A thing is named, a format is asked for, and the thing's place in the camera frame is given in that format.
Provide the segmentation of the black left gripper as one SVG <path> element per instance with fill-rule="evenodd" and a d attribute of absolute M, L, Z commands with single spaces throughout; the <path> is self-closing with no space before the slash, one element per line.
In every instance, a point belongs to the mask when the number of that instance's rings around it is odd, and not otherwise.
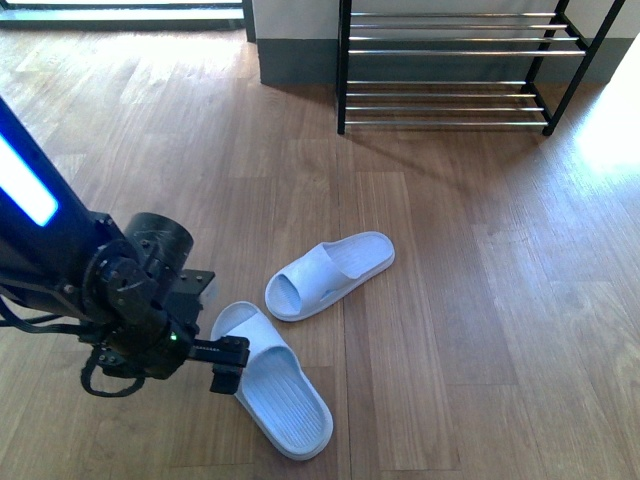
<path fill-rule="evenodd" d="M 97 366 L 109 377 L 167 379 L 185 361 L 212 364 L 209 391 L 234 395 L 250 355 L 245 337 L 197 339 L 201 294 L 213 285 L 210 271 L 184 270 L 161 280 L 140 267 L 103 267 L 91 286 L 105 318 L 95 346 Z"/>

